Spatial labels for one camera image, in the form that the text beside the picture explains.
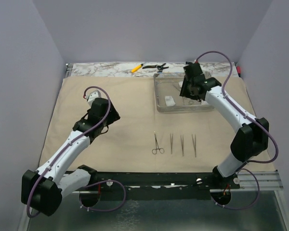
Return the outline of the wire mesh instrument tray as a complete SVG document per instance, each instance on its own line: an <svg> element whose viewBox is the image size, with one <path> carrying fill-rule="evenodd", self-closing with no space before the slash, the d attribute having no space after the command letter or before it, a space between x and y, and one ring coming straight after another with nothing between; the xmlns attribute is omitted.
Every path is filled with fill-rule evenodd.
<svg viewBox="0 0 289 231"><path fill-rule="evenodd" d="M214 107L206 101L192 100L180 96L184 80L183 72L165 72L154 74L154 90L157 111L160 113L185 113L210 111Z"/></svg>

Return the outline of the steel tweezers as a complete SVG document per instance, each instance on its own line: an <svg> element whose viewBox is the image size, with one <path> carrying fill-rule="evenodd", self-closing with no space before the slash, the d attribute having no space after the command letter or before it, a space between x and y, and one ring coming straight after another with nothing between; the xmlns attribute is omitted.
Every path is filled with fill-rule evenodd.
<svg viewBox="0 0 289 231"><path fill-rule="evenodd" d="M196 134L192 134L192 142L193 142L194 155L195 155L195 157L197 157L197 138L196 138Z"/></svg>
<svg viewBox="0 0 289 231"><path fill-rule="evenodd" d="M180 135L182 156L184 156L184 135Z"/></svg>
<svg viewBox="0 0 289 231"><path fill-rule="evenodd" d="M170 134L170 150L171 154L173 154L173 133Z"/></svg>

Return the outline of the curved steel clamp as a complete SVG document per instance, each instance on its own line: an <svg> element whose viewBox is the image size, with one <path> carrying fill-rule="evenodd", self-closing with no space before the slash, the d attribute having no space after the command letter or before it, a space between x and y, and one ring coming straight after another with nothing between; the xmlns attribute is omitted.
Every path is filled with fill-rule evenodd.
<svg viewBox="0 0 289 231"><path fill-rule="evenodd" d="M164 149L159 146L157 135L155 132L154 132L154 139L155 139L155 148L152 149L152 154L157 154L157 153L163 154Z"/></svg>

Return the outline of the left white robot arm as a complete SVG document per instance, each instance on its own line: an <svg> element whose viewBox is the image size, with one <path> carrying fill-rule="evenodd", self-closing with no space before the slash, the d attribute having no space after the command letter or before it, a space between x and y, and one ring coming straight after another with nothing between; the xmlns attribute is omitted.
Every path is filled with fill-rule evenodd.
<svg viewBox="0 0 289 231"><path fill-rule="evenodd" d="M64 174L78 155L103 134L103 129L119 119L109 99L95 98L56 153L37 170L27 170L23 174L21 201L26 205L29 218L39 213L50 216L58 209L62 199L74 190L91 190L104 183L97 180L96 170L86 166L77 168L68 176Z"/></svg>

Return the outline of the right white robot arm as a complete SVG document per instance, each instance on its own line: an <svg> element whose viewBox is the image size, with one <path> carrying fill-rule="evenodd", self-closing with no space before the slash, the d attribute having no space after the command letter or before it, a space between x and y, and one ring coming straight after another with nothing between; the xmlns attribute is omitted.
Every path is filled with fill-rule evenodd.
<svg viewBox="0 0 289 231"><path fill-rule="evenodd" d="M211 177L216 188L223 188L230 176L267 149L269 123L265 118L258 119L244 110L213 77L206 79L203 74L193 77L186 74L180 95L212 105L236 133L230 145L230 154L214 168L215 174Z"/></svg>

